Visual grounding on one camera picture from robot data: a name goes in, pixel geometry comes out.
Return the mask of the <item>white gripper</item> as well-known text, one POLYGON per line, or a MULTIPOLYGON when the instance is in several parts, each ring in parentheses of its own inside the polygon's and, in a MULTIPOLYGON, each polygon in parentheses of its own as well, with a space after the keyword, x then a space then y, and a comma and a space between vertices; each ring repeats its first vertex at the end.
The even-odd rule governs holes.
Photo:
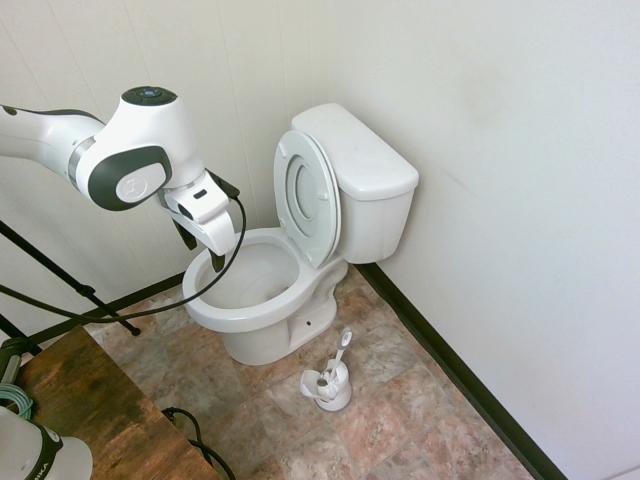
POLYGON ((225 254, 236 245, 228 206, 228 196, 208 172, 187 185, 162 189, 162 207, 172 218, 182 242, 190 251, 197 247, 197 240, 205 245, 216 273, 224 269, 225 254))

